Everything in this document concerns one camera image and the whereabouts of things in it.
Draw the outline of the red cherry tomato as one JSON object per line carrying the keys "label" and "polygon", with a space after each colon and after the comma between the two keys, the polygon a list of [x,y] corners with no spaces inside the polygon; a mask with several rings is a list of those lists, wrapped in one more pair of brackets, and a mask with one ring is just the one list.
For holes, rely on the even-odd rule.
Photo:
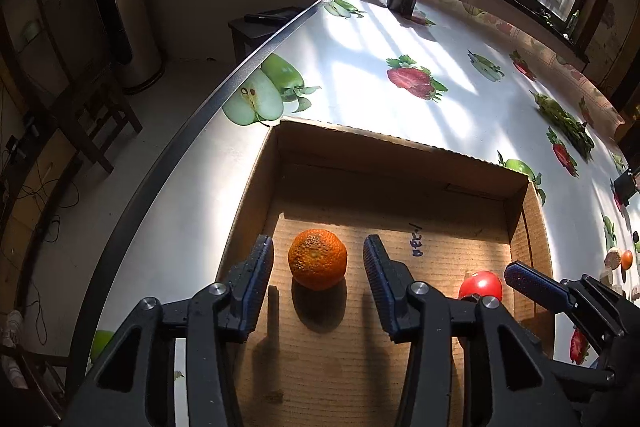
{"label": "red cherry tomato", "polygon": [[501,301],[503,289],[499,277],[490,271],[477,271],[469,275],[459,287],[458,298],[463,299],[472,295],[495,297]]}

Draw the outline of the round beige cork piece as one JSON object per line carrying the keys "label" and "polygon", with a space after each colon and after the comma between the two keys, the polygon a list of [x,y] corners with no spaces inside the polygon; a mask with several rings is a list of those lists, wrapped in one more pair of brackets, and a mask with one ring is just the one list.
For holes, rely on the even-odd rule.
{"label": "round beige cork piece", "polygon": [[604,265],[614,271],[620,267],[620,262],[622,262],[622,254],[623,251],[620,248],[612,247],[608,250],[604,258]]}

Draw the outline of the orange mandarin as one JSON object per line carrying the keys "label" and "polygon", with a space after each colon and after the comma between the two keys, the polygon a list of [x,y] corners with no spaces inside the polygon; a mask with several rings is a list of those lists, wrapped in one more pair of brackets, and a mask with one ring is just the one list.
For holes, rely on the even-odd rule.
{"label": "orange mandarin", "polygon": [[292,277],[311,291],[326,291],[340,283],[347,269],[347,249],[325,229],[300,232],[288,248]]}
{"label": "orange mandarin", "polygon": [[631,251],[624,251],[620,255],[620,267],[623,271],[628,271],[631,268],[632,262],[634,262],[634,254]]}

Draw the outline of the brown cardboard tray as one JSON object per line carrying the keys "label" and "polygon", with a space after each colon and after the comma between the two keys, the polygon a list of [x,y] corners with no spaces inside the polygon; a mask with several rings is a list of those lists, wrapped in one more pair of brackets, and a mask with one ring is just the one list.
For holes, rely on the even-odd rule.
{"label": "brown cardboard tray", "polygon": [[254,332],[230,352],[247,426],[395,425],[424,303],[513,261],[551,270],[523,173],[297,119],[224,137],[236,199],[221,265],[271,251]]}

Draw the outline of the green leafy vegetable bunch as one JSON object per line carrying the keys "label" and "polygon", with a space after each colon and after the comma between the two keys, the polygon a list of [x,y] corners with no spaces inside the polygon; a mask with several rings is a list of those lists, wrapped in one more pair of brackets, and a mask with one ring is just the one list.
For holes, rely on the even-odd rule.
{"label": "green leafy vegetable bunch", "polygon": [[586,131],[587,124],[580,122],[573,115],[567,113],[563,106],[555,101],[554,98],[550,98],[550,96],[542,93],[530,92],[530,94],[533,95],[539,112],[544,115],[551,124],[554,124],[555,127],[562,131],[582,158],[589,160],[591,158],[591,152],[594,149],[594,142]]}

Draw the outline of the fruit print tablecloth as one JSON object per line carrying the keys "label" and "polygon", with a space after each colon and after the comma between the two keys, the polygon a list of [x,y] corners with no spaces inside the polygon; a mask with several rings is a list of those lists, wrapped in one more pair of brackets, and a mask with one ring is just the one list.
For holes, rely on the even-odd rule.
{"label": "fruit print tablecloth", "polygon": [[[430,19],[425,27],[388,12],[382,0],[344,1],[355,15],[335,16],[319,5],[276,47],[302,76],[303,101],[285,103],[277,120],[247,126],[215,102],[196,113],[116,272],[100,320],[104,329],[139,298],[190,297],[224,270],[236,199],[224,159],[229,124],[337,124],[510,170],[526,165],[541,184],[551,268],[559,279],[603,272],[605,225],[613,225],[618,245],[630,245],[639,213],[621,212],[614,202],[616,121],[591,87],[571,94],[570,72],[536,56],[522,74],[512,63],[511,31],[486,28],[451,1],[420,0]],[[587,124],[594,142],[589,160],[539,112],[530,92],[554,98]]]}

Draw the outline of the dark wooden stool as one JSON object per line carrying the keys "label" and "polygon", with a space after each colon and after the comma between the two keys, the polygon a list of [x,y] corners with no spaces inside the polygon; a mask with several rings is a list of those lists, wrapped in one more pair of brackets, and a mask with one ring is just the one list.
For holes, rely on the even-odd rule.
{"label": "dark wooden stool", "polygon": [[302,8],[286,8],[245,14],[228,21],[231,31],[235,63],[242,63],[251,53],[271,38],[280,28],[288,24]]}

